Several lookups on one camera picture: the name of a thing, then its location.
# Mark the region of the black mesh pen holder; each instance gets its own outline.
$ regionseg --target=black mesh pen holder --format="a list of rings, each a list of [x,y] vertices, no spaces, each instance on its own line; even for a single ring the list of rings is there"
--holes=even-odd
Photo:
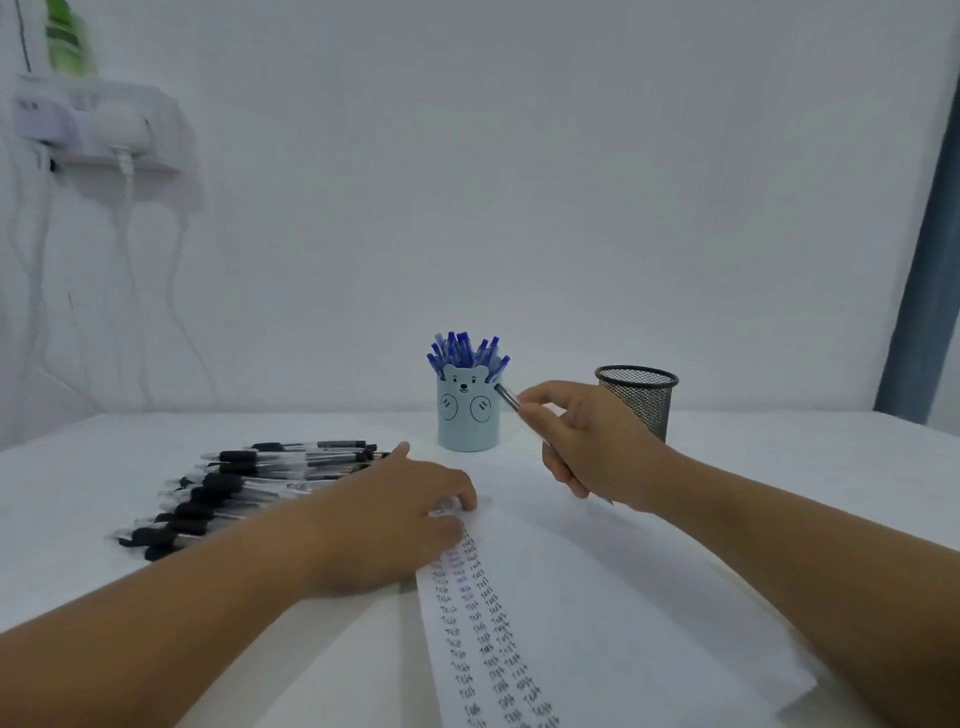
[[[651,432],[666,441],[670,394],[680,381],[675,375],[661,369],[630,365],[600,367],[594,374],[600,386],[617,395]]]

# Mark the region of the white sheet of paper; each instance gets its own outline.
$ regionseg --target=white sheet of paper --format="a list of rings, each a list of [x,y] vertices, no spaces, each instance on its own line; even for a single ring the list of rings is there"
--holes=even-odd
[[[783,625],[698,555],[499,463],[472,473],[469,538],[418,574],[446,728],[739,728],[813,687]]]

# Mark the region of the white table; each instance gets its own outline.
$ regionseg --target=white table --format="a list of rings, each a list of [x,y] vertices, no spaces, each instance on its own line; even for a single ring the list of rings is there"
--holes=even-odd
[[[432,413],[101,415],[0,453],[0,630],[139,568],[104,536],[156,512],[156,493],[201,452],[256,440],[401,439],[415,457],[462,467],[434,443]],[[714,465],[960,548],[960,440],[873,413],[675,413],[669,440]],[[502,448],[539,442],[504,414]],[[830,682],[783,726],[875,726]],[[412,584],[304,602],[258,639],[184,726],[404,726],[440,716]]]

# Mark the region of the person's right arm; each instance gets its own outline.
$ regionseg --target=person's right arm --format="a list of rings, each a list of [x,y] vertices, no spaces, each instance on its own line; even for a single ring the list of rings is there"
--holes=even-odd
[[[602,387],[545,382],[520,400],[575,495],[651,512],[706,546],[893,725],[960,723],[960,552],[685,457]]]

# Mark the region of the pile of black pens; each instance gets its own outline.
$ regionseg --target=pile of black pens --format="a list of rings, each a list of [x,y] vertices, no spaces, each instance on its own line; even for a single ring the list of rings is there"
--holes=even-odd
[[[162,559],[287,498],[313,493],[386,457],[365,440],[254,443],[201,455],[205,462],[160,491],[161,512],[110,534],[121,546]]]
[[[491,341],[484,339],[480,342],[477,350],[473,350],[470,343],[470,337],[467,332],[454,334],[453,331],[446,335],[438,333],[434,336],[435,343],[430,345],[433,353],[426,356],[430,362],[433,371],[437,373],[440,379],[446,381],[444,366],[452,364],[457,369],[473,369],[473,367],[487,367],[488,374],[486,381],[489,384],[503,373],[504,368],[510,363],[509,356],[501,357],[497,353],[497,347],[500,344],[500,337],[494,336]]]

